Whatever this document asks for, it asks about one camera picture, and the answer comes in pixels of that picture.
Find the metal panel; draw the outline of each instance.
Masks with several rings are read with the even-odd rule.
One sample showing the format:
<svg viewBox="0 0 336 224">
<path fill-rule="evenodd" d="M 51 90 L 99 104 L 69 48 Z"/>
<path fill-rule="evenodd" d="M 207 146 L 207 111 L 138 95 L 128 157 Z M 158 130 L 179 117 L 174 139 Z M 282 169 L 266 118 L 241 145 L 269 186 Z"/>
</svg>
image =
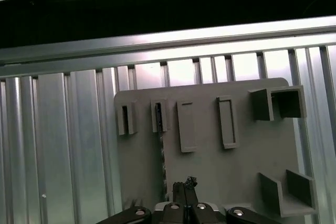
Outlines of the metal panel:
<svg viewBox="0 0 336 224">
<path fill-rule="evenodd" d="M 33 79 L 20 80 L 22 98 L 22 122 L 26 168 L 27 210 L 29 223 L 40 223 L 40 200 L 38 191 L 36 138 L 35 138 L 35 98 Z"/>
<path fill-rule="evenodd" d="M 167 65 L 170 87 L 195 84 L 194 66 L 191 59 L 168 61 Z"/>
<path fill-rule="evenodd" d="M 69 160 L 64 75 L 38 77 L 38 119 L 43 143 L 48 224 L 75 223 Z"/>
<path fill-rule="evenodd" d="M 236 81 L 259 79 L 256 54 L 232 55 L 232 62 Z"/>
<path fill-rule="evenodd" d="M 138 89 L 162 87 L 160 63 L 135 65 Z"/>
<path fill-rule="evenodd" d="M 2 94 L 2 87 L 5 85 L 4 82 L 0 82 L 0 94 Z M 3 103 L 2 96 L 0 95 L 0 223 L 7 223 L 7 212 L 6 212 L 6 187 L 5 187 L 5 160 L 4 160 L 4 136 L 3 136 Z"/>
<path fill-rule="evenodd" d="M 47 45 L 8 48 L 0 50 L 1 62 L 27 62 L 50 58 L 122 52 L 129 50 L 182 46 L 201 42 L 218 42 L 292 36 L 335 31 L 336 17 L 308 18 L 280 22 L 172 31 L 156 34 L 91 39 Z"/>
<path fill-rule="evenodd" d="M 217 44 L 199 44 L 180 48 L 168 48 L 124 54 L 95 56 L 81 59 L 55 60 L 49 62 L 22 65 L 5 65 L 0 67 L 0 77 L 24 76 L 28 74 L 46 74 L 71 72 L 88 69 L 101 69 L 151 63 L 173 59 L 189 59 L 190 57 L 216 56 L 223 54 L 240 54 L 266 50 L 280 50 L 305 46 L 327 46 L 335 43 L 336 34 L 297 36 L 273 39 L 223 42 Z"/>
<path fill-rule="evenodd" d="M 96 223 L 107 217 L 96 72 L 70 74 L 69 110 L 72 167 L 78 222 Z"/>
<path fill-rule="evenodd" d="M 213 83 L 213 70 L 212 70 L 212 62 L 211 58 L 201 58 L 199 59 L 199 66 L 201 68 L 201 77 L 202 83 Z"/>
<path fill-rule="evenodd" d="M 100 111 L 100 128 L 102 135 L 102 153 L 106 182 L 108 215 L 122 210 L 121 185 L 118 164 L 118 143 L 116 135 L 116 117 L 113 99 L 117 92 L 115 69 L 103 69 L 98 75 L 98 95 Z"/>
<path fill-rule="evenodd" d="M 227 79 L 226 61 L 224 56 L 214 58 L 216 82 L 225 82 Z"/>
<path fill-rule="evenodd" d="M 130 81 L 128 78 L 128 67 L 117 67 L 117 78 L 118 78 L 118 90 L 129 90 L 130 89 Z"/>
<path fill-rule="evenodd" d="M 320 223 L 335 223 L 336 156 L 319 48 L 296 50 L 307 106 L 306 130 L 316 181 Z"/>
<path fill-rule="evenodd" d="M 22 103 L 19 78 L 6 80 L 6 101 L 10 171 L 12 177 L 13 221 L 28 222 Z"/>
<path fill-rule="evenodd" d="M 335 20 L 336 17 L 328 17 L 0 50 L 0 58 L 12 61 L 26 56 L 34 59 L 47 55 L 94 56 L 0 67 L 2 80 L 48 74 L 38 76 L 38 80 L 9 79 L 8 89 L 1 83 L 0 190 L 4 188 L 5 194 L 0 194 L 0 222 L 12 224 L 22 219 L 22 215 L 15 214 L 22 206 L 26 206 L 25 221 L 29 218 L 30 223 L 43 224 L 89 223 L 89 219 L 96 221 L 98 217 L 121 211 L 113 106 L 117 90 L 284 77 L 289 84 L 304 85 L 308 117 L 298 123 L 294 120 L 297 148 L 302 149 L 302 156 L 298 152 L 299 165 L 301 170 L 304 165 L 305 172 L 316 179 L 321 223 L 334 223 L 336 157 L 330 124 L 333 117 L 332 113 L 329 117 L 329 112 L 336 111 L 334 102 L 330 102 L 334 98 L 336 74 L 333 56 L 336 49 L 330 45 L 336 43 L 336 34 L 305 33 L 319 29 L 332 31 Z M 295 30 L 303 25 L 307 29 Z M 274 34 L 287 37 L 272 38 Z M 321 57 L 322 60 L 325 57 L 318 48 L 309 49 L 309 54 L 297 49 L 296 56 L 288 56 L 287 49 L 292 52 L 307 46 L 327 46 L 326 64 L 321 64 Z M 101 52 L 117 54 L 96 55 Z M 264 57 L 258 54 L 257 58 L 256 52 L 263 52 Z M 74 72 L 88 69 L 100 71 Z M 70 75 L 64 77 L 60 72 Z M 13 122 L 18 122 L 19 127 L 13 127 Z M 9 144 L 7 129 L 10 139 L 16 140 L 14 143 Z M 18 147 L 22 143 L 24 156 L 19 156 L 22 149 Z M 14 156 L 18 160 L 11 164 Z M 12 175 L 25 176 L 25 181 L 12 183 Z M 13 194 L 17 187 L 26 196 L 20 194 L 17 198 Z"/>
<path fill-rule="evenodd" d="M 322 48 L 321 61 L 323 75 L 326 82 L 327 99 L 329 105 L 331 125 L 336 125 L 336 46 Z M 336 127 L 332 127 L 334 146 L 336 149 Z"/>
<path fill-rule="evenodd" d="M 2 137 L 3 137 L 3 162 L 5 177 L 5 200 L 7 223 L 13 223 L 13 195 L 12 195 L 12 175 L 11 175 L 11 149 L 9 148 L 8 123 L 7 123 L 7 97 L 6 84 L 1 82 L 1 112 L 2 112 Z"/>
</svg>

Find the black ceiling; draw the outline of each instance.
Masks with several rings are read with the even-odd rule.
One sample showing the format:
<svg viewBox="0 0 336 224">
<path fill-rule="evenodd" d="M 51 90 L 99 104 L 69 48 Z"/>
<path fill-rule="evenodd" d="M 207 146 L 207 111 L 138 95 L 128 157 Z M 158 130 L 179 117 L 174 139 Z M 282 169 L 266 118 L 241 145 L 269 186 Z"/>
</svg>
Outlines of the black ceiling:
<svg viewBox="0 0 336 224">
<path fill-rule="evenodd" d="M 12 0 L 0 47 L 334 14 L 334 0 Z"/>
</svg>

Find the gray plastic board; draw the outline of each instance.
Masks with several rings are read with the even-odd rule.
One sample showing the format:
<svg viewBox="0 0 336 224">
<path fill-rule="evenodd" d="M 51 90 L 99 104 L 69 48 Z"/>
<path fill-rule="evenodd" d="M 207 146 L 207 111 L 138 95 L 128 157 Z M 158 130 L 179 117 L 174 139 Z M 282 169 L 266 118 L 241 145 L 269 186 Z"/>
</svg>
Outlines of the gray plastic board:
<svg viewBox="0 0 336 224">
<path fill-rule="evenodd" d="M 298 172 L 298 162 L 292 118 L 281 118 L 280 114 L 287 113 L 289 104 L 295 113 L 287 114 L 305 115 L 301 87 L 289 90 L 299 91 L 298 95 L 286 93 L 279 99 L 274 95 L 279 94 L 279 90 L 287 90 L 284 88 L 287 86 L 285 79 L 276 78 L 117 93 L 115 106 L 124 207 L 136 202 L 153 209 L 156 203 L 163 201 L 161 144 L 153 113 L 153 104 L 160 101 L 164 110 L 163 145 L 168 192 L 172 191 L 174 182 L 184 182 L 188 176 L 194 176 L 198 182 L 199 201 L 215 203 L 220 209 L 248 204 L 258 213 L 279 222 L 304 223 L 303 216 L 280 217 L 313 212 L 302 200 L 287 193 L 286 170 Z M 265 94 L 269 97 L 268 101 L 265 98 L 260 102 L 273 103 L 269 111 L 273 121 L 254 119 L 258 117 L 255 108 L 260 104 L 259 100 L 253 100 L 251 91 L 262 89 L 267 89 Z M 271 180 L 265 180 L 260 173 Z M 292 183 L 291 187 L 310 190 L 308 195 L 311 193 L 314 200 L 313 181 L 305 177 L 302 180 L 304 186 Z M 276 182 L 282 184 L 280 190 L 285 195 L 285 203 L 277 204 L 277 199 L 271 195 L 277 189 Z M 271 195 L 270 199 L 262 197 L 261 188 L 266 196 Z M 289 214 L 274 212 L 283 206 L 289 207 L 286 210 Z"/>
</svg>

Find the metal screw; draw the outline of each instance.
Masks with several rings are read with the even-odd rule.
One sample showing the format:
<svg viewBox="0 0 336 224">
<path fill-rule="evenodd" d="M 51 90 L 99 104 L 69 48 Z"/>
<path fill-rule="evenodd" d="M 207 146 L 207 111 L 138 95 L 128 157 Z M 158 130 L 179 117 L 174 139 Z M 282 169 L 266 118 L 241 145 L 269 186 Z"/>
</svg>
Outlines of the metal screw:
<svg viewBox="0 0 336 224">
<path fill-rule="evenodd" d="M 135 212 L 135 214 L 136 214 L 136 215 L 144 215 L 145 212 L 142 211 L 142 210 L 138 210 L 138 211 Z"/>
<path fill-rule="evenodd" d="M 233 213 L 234 213 L 235 215 L 238 215 L 238 216 L 242 216 L 242 215 L 244 215 L 244 212 L 241 211 L 241 210 L 239 210 L 239 209 L 233 210 Z"/>
<path fill-rule="evenodd" d="M 170 208 L 171 209 L 179 209 L 180 207 L 178 205 L 171 205 Z"/>
<path fill-rule="evenodd" d="M 204 205 L 204 204 L 198 204 L 197 207 L 198 207 L 199 209 L 205 209 L 205 208 L 206 208 L 206 205 Z"/>
</svg>

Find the corrugated metal wall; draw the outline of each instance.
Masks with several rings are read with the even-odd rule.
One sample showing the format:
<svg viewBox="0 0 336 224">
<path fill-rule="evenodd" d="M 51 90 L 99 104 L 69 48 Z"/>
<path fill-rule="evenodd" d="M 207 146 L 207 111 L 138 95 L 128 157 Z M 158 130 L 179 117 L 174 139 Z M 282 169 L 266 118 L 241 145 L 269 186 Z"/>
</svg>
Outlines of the corrugated metal wall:
<svg viewBox="0 0 336 224">
<path fill-rule="evenodd" d="M 316 179 L 323 223 L 334 223 L 336 46 L 3 79 L 0 223 L 94 224 L 121 210 L 116 92 L 274 77 L 304 85 L 298 162 Z"/>
</svg>

